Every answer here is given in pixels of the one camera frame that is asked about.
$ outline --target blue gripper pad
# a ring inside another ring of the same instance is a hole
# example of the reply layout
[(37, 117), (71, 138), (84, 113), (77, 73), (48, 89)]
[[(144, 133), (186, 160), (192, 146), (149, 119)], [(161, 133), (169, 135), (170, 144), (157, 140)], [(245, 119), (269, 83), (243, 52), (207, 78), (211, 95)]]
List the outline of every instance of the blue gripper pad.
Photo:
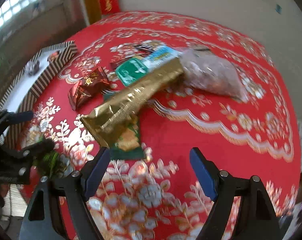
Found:
[(92, 161), (92, 171), (88, 178), (84, 182), (84, 197), (88, 200), (90, 197), (94, 196), (97, 188), (99, 187), (104, 173), (110, 163), (110, 150), (108, 148), (102, 147), (98, 154), (94, 157)]
[(214, 186), (214, 180), (210, 173), (205, 167), (204, 161), (207, 161), (204, 156), (201, 160), (199, 154), (202, 154), (200, 150), (192, 148), (190, 151), (190, 163), (195, 172), (198, 181), (203, 189), (204, 194), (209, 197), (212, 201), (217, 199), (217, 192)]

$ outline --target floral tablecloth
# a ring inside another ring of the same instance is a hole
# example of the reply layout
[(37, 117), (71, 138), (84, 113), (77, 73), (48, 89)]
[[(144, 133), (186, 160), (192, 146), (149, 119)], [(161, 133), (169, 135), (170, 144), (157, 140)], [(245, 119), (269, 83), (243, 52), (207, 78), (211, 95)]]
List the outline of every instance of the floral tablecloth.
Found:
[[(122, 89), (110, 62), (136, 54), (134, 45), (206, 45), (236, 64), (250, 97), (244, 104), (186, 86), (157, 93), (139, 115), (147, 158), (111, 161), (96, 195), (88, 201), (105, 239), (196, 238), (212, 202), (189, 163), (192, 147), (233, 176), (260, 176), (276, 214), (291, 212), (300, 175), (297, 124), (283, 80), (263, 46), (216, 23), (156, 12), (115, 14), (70, 40), (80, 52), (38, 99), (35, 117), (21, 138), (21, 146), (37, 141), (41, 133), (52, 138), (69, 164), (66, 175), (98, 152), (99, 145), (80, 116), (103, 101), (102, 95), (97, 96), (75, 112), (68, 90), (98, 66), (107, 73), (110, 90)], [(37, 183), (38, 176), (32, 172), (32, 185), (21, 189), (26, 199)], [(60, 202), (69, 237), (77, 239), (66, 200), (60, 198)], [(236, 197), (223, 239), (230, 238), (239, 202)]]

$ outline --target gold wrapper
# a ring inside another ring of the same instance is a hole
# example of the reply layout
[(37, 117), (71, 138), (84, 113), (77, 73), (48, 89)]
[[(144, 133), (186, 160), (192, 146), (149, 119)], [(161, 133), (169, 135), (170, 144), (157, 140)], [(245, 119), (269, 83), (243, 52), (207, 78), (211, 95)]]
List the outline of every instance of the gold wrapper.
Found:
[(110, 147), (126, 129), (131, 114), (137, 114), (157, 91), (182, 74), (183, 67), (179, 59), (174, 58), (114, 94), (90, 114), (81, 117), (81, 121), (100, 146)]

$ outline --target blue and white package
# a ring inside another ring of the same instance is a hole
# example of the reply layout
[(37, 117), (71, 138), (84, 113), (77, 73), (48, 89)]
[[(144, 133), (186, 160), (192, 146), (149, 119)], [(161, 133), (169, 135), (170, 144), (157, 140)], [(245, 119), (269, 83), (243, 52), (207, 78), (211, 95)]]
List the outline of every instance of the blue and white package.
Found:
[(179, 54), (181, 53), (168, 46), (159, 46), (155, 52), (145, 57), (142, 60), (142, 63), (149, 69), (149, 71), (152, 71), (171, 59), (177, 57)]

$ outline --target metal bolt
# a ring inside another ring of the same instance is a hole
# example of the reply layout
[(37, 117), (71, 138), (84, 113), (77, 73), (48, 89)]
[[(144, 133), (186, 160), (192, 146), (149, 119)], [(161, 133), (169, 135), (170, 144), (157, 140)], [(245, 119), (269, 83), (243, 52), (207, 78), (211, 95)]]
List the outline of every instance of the metal bolt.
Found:
[(29, 150), (24, 151), (24, 152), (23, 152), (23, 157), (27, 156), (29, 153), (30, 153)]
[(77, 177), (80, 175), (80, 172), (79, 171), (72, 171), (71, 173), (72, 177)]
[(229, 173), (227, 171), (220, 171), (220, 175), (222, 177), (227, 177), (229, 175)]
[(27, 171), (27, 168), (22, 167), (22, 168), (19, 170), (19, 175), (22, 176), (26, 171)]
[(40, 179), (41, 182), (46, 182), (47, 180), (48, 180), (48, 177), (47, 177), (47, 176), (43, 176), (43, 177)]
[(256, 176), (256, 175), (252, 176), (252, 179), (255, 182), (259, 182), (260, 181), (260, 178), (258, 176)]

